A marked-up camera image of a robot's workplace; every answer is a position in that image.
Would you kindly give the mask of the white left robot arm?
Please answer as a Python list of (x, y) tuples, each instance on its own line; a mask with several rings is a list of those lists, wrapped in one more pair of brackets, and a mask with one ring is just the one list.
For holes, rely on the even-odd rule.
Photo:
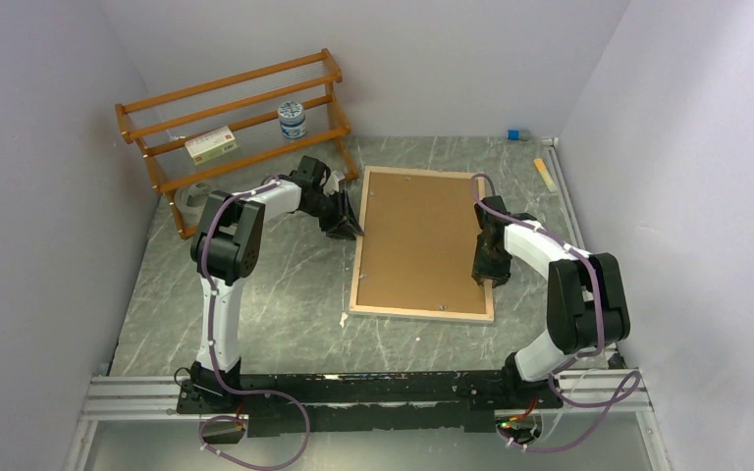
[(190, 378), (218, 412), (233, 410), (242, 398), (241, 297), (260, 256), (263, 226), (295, 212), (315, 218), (329, 238), (355, 240), (363, 234), (330, 168), (309, 156), (295, 170), (256, 188), (215, 190), (206, 199), (190, 247), (203, 291), (202, 340)]

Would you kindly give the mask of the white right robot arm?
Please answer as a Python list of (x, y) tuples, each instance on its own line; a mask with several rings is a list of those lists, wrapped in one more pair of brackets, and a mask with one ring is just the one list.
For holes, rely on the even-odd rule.
[(476, 198), (474, 211), (480, 229), (471, 271), (476, 283), (506, 284), (514, 259), (547, 282), (545, 329), (508, 357), (511, 374), (500, 382), (504, 401), (522, 407), (537, 395), (537, 381), (630, 334), (619, 261), (565, 242), (526, 213), (508, 213), (500, 196)]

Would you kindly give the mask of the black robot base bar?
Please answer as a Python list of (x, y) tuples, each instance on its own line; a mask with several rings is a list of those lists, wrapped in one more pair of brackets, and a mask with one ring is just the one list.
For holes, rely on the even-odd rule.
[(195, 366), (180, 384), (181, 415), (240, 415), (252, 438), (282, 434), (456, 428), (491, 433), (506, 418), (555, 410), (546, 381), (514, 369), (344, 374), (229, 374), (224, 390)]

